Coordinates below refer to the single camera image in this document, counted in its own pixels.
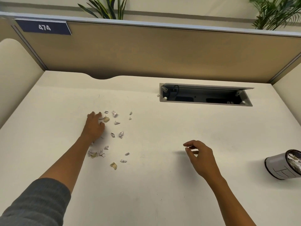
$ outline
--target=cubicle partition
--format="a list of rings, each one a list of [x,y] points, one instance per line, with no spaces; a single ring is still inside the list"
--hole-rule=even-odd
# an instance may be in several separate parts
[[[44,69],[99,79],[131,75],[274,83],[301,62],[301,33],[296,32],[4,12],[0,16],[0,39],[22,40]],[[42,33],[28,32],[20,24],[24,19],[66,22],[71,35],[43,28]]]

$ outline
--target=hand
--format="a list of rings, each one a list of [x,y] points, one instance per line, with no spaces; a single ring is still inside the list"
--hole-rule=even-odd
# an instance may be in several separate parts
[[[222,178],[211,148],[198,140],[191,140],[183,146],[186,147],[185,150],[194,169],[207,182]]]
[[[95,114],[92,112],[87,115],[86,124],[82,130],[81,137],[86,138],[91,143],[96,141],[104,131],[104,123],[98,124],[98,119],[101,117],[101,113]]]

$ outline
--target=white wall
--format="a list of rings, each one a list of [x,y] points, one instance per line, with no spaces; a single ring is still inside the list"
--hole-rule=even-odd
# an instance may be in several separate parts
[[[301,124],[301,64],[276,82],[274,88]]]
[[[18,41],[0,42],[0,128],[42,74],[43,70]]]
[[[87,0],[0,0],[43,5],[78,6]],[[249,0],[128,0],[127,10],[253,19],[257,10]]]

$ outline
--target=potted plant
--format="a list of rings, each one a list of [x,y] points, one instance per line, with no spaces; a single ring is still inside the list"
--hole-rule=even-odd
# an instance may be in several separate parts
[[[104,19],[118,19],[118,20],[123,20],[123,15],[124,15],[124,9],[126,7],[126,1],[123,0],[117,0],[118,2],[118,11],[117,11],[117,16],[114,12],[114,4],[115,0],[106,0],[108,9],[100,2],[100,0],[89,0],[90,3],[87,2],[87,4],[94,9],[96,12],[100,14],[100,16]],[[81,4],[78,4],[79,7],[82,8],[85,12],[95,16],[96,18],[99,18],[93,11],[89,10],[88,8],[82,6]]]
[[[253,26],[256,29],[275,30],[288,23],[300,22],[301,0],[250,0],[259,11]]]

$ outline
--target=left hand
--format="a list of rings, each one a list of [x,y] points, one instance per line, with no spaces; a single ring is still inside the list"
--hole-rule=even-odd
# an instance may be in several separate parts
[[[86,124],[82,130],[81,137],[86,138],[91,143],[96,141],[104,131],[104,123],[98,123],[98,119],[101,117],[101,113],[95,114],[92,112],[87,115]]]

